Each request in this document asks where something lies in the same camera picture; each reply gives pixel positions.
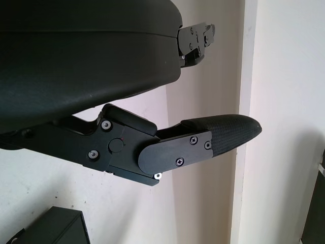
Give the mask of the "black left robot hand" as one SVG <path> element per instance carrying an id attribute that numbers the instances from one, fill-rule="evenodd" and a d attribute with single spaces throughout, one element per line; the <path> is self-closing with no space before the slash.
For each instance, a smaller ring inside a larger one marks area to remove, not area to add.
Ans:
<path id="1" fill-rule="evenodd" d="M 1 148 L 29 149 L 148 186 L 255 138 L 226 114 L 157 126 L 112 104 L 175 82 L 215 26 L 171 1 L 1 1 Z"/>

